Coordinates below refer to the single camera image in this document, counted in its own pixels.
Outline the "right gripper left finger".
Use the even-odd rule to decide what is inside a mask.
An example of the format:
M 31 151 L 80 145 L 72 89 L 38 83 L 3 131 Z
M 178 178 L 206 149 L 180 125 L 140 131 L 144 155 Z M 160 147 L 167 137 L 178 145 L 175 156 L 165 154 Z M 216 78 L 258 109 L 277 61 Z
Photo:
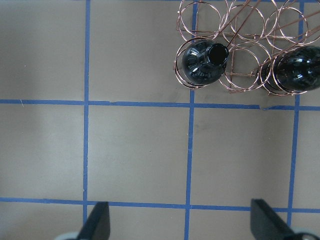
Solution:
M 98 202 L 83 225 L 78 240 L 108 240 L 111 235 L 109 203 Z

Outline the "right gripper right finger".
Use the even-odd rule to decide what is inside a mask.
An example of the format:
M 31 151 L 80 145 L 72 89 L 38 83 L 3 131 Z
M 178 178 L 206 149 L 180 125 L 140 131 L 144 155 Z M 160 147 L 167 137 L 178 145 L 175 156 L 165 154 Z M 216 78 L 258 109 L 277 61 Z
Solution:
M 290 240 L 295 235 L 263 199 L 250 202 L 250 231 L 255 240 Z

